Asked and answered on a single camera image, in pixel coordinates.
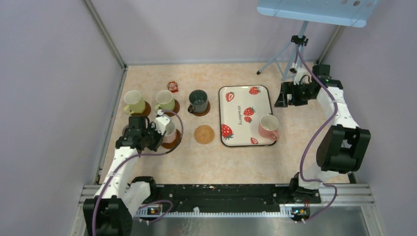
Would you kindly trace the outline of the white strawberry tray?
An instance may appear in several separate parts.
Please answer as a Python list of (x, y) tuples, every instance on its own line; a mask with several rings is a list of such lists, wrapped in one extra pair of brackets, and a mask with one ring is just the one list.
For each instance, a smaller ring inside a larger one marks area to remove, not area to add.
[(218, 97), (220, 139), (224, 146), (272, 146), (276, 143), (259, 133), (261, 118), (273, 114), (265, 86), (224, 86), (219, 89)]

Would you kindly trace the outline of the dark brown wooden coaster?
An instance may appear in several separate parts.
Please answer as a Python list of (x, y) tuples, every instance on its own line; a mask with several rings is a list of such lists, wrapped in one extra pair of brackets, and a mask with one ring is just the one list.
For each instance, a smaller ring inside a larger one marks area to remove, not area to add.
[(197, 117), (202, 117), (202, 116), (207, 115), (210, 112), (211, 104), (210, 104), (210, 102), (208, 102), (207, 109), (203, 113), (192, 113), (192, 112), (190, 112), (191, 111), (190, 108), (191, 107), (189, 107), (189, 113), (191, 113), (192, 115), (197, 116)]

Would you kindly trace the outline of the dark green mug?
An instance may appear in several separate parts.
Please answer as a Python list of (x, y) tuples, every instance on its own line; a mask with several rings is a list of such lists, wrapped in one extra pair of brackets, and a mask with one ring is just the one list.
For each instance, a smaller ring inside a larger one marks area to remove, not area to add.
[(208, 107), (208, 95), (204, 90), (197, 89), (189, 95), (190, 105), (188, 112), (192, 114), (201, 114), (207, 110)]

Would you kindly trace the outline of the yellow-green mug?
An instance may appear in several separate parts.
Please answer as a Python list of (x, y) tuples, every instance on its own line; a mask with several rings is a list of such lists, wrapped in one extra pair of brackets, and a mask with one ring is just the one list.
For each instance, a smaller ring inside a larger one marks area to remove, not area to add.
[(145, 100), (142, 97), (142, 94), (138, 90), (128, 91), (124, 98), (126, 106), (124, 107), (124, 112), (127, 114), (141, 114), (146, 109)]

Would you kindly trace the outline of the light green mug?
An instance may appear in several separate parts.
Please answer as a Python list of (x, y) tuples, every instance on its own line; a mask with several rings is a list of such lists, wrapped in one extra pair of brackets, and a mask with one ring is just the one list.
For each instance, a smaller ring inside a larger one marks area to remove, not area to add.
[(156, 95), (157, 105), (155, 106), (155, 111), (158, 110), (169, 110), (173, 111), (175, 108), (175, 99), (173, 93), (169, 90), (162, 90)]

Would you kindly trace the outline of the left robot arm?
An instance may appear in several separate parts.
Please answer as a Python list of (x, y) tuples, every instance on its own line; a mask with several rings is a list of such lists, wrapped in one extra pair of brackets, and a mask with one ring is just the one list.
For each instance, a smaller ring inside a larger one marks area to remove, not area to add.
[(146, 116), (129, 117), (128, 125), (116, 140), (114, 157), (99, 190), (83, 204), (83, 213), (90, 236), (128, 236), (132, 231), (133, 216), (140, 205), (152, 203), (158, 191), (149, 182), (128, 183), (133, 165), (151, 150), (158, 156), (171, 118), (158, 116), (150, 121)]

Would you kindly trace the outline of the woven rattan coaster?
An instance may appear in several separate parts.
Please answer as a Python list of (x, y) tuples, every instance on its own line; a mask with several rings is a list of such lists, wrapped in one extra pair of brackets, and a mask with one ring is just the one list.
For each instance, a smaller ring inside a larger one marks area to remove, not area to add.
[(201, 125), (194, 132), (195, 140), (200, 144), (209, 144), (215, 137), (214, 130), (208, 125)]

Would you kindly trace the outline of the brown wooden round coaster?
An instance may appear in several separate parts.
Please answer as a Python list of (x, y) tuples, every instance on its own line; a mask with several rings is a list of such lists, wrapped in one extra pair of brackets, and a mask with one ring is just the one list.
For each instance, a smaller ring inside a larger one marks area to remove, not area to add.
[(131, 116), (149, 116), (151, 113), (151, 106), (145, 101), (145, 109), (142, 113), (131, 113)]

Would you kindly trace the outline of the pale pink mug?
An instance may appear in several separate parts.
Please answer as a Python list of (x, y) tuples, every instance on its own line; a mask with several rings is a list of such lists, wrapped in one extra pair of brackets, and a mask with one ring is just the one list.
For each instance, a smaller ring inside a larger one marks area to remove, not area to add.
[(172, 143), (177, 137), (177, 129), (173, 122), (167, 124), (165, 129), (165, 135), (163, 138), (163, 143)]

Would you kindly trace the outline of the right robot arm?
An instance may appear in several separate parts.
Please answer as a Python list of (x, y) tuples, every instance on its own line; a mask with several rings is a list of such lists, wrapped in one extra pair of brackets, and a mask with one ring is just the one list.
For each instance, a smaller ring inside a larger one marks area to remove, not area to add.
[(313, 74), (318, 78), (301, 78), (295, 82), (283, 82), (275, 107), (306, 105), (309, 100), (317, 100), (329, 119), (326, 135), (316, 151), (316, 162), (291, 179), (289, 198), (301, 203), (322, 182), (348, 172), (357, 171), (363, 161), (371, 134), (355, 122), (344, 100), (343, 85), (329, 75), (330, 66), (313, 66)]

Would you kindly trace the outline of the dark brown round coaster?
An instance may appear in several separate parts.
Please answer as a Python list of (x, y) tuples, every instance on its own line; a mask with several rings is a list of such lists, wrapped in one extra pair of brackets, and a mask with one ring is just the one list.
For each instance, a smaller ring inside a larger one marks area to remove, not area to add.
[[(173, 112), (177, 114), (180, 110), (180, 104), (176, 99), (174, 100), (174, 102), (175, 102), (175, 106), (174, 106)], [(165, 112), (165, 114), (169, 117), (175, 116), (175, 114), (173, 114), (171, 112)]]

